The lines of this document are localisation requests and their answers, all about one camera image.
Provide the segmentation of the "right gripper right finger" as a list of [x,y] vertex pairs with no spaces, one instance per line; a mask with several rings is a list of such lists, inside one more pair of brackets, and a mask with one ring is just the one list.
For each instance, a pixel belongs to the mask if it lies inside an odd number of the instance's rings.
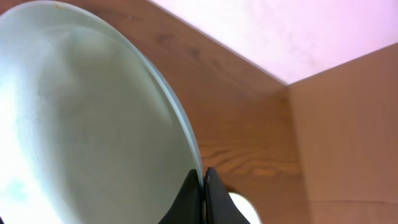
[[205,204],[207,224],[249,224],[212,167],[207,169],[205,176]]

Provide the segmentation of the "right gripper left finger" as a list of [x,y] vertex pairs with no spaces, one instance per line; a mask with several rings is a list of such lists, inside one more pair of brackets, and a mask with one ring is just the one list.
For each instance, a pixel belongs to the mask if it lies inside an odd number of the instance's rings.
[[201,187],[197,171],[188,172],[178,194],[159,224],[202,224]]

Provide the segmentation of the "light blue plate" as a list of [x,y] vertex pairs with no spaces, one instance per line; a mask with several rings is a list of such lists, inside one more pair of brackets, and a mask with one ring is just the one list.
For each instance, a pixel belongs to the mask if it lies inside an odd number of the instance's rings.
[[158,223],[190,171],[187,115],[118,30],[57,1],[1,15],[4,223]]
[[262,224],[260,216],[254,205],[244,196],[230,192],[233,203],[250,224]]

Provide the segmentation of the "light blue plate top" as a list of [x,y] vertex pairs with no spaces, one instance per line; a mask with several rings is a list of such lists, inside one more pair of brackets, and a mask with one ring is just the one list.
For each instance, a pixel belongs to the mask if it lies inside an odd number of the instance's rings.
[[187,115],[118,30],[57,1],[1,15],[4,223],[158,223],[190,171]]

